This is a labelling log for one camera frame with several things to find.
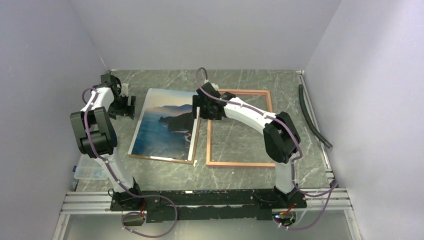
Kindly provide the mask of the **seascape photo print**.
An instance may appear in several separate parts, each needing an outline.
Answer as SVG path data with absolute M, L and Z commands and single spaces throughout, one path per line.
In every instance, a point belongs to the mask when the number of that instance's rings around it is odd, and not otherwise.
M 150 88 L 128 149 L 132 158 L 194 164 L 199 120 L 194 91 Z

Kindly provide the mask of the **brown backing board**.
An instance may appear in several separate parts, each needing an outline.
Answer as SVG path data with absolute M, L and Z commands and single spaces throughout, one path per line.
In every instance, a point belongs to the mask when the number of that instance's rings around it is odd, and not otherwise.
M 191 112 L 176 116 L 144 112 L 128 155 L 132 158 L 192 165 L 195 162 L 199 120 Z

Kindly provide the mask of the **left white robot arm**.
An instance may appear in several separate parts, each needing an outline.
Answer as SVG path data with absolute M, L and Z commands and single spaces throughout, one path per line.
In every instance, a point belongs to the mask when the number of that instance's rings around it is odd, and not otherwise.
M 129 95 L 129 85 L 107 73 L 100 83 L 87 88 L 90 98 L 84 107 L 70 114 L 70 122 L 79 151 L 94 159 L 112 182 L 113 197 L 123 197 L 130 210 L 143 204 L 143 195 L 134 177 L 119 156 L 118 137 L 111 120 L 118 116 L 134 119 L 136 97 Z

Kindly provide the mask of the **pink wooden picture frame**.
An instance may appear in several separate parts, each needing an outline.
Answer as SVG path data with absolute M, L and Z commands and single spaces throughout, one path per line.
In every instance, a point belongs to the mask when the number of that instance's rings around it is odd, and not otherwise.
M 225 92 L 233 93 L 237 96 L 265 96 L 267 110 L 273 111 L 272 98 L 269 90 L 253 90 L 253 89 L 220 89 L 221 94 Z M 206 165 L 208 167 L 253 167 L 253 168 L 274 168 L 273 163 L 265 162 L 222 162 L 213 161 L 212 159 L 212 121 L 207 121 L 207 146 L 206 146 Z

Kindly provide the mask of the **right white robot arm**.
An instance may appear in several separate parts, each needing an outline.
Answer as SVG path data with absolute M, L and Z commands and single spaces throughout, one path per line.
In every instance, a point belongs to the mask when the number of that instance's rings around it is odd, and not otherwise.
M 231 92 L 220 93 L 209 82 L 192 97 L 194 118 L 221 120 L 229 118 L 245 124 L 263 136 L 265 151 L 274 161 L 276 172 L 275 202 L 282 208 L 293 203 L 295 196 L 294 162 L 302 157 L 301 138 L 286 112 L 273 113 L 252 106 Z

